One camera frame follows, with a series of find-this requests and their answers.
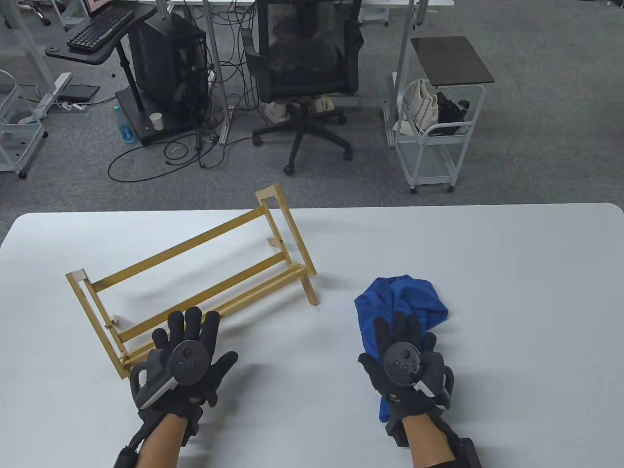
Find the person's right hand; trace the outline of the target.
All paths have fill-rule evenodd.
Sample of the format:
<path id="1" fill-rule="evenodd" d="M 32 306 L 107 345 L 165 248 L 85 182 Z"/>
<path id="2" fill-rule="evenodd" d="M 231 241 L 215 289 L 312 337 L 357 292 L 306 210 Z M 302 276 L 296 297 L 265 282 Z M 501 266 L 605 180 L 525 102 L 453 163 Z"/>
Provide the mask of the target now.
<path id="1" fill-rule="evenodd" d="M 391 322 L 373 321 L 377 357 L 364 352 L 357 361 L 372 387 L 389 406 L 391 419 L 435 414 L 450 409 L 454 373 L 435 350 L 437 337 L 423 332 L 414 315 L 395 312 Z"/>

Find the person's left hand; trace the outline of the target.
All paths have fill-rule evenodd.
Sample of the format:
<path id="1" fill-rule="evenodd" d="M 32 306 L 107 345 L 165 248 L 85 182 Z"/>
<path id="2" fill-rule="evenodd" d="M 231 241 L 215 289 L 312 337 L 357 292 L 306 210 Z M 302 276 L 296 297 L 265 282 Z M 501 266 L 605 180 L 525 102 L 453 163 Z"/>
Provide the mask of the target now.
<path id="1" fill-rule="evenodd" d="M 131 374 L 131 392 L 143 423 L 156 425 L 169 414 L 197 424 L 201 406 L 215 407 L 217 390 L 238 360 L 234 351 L 214 359 L 218 312 L 203 315 L 196 306 L 174 311 L 167 329 L 152 333 L 154 349 Z"/>

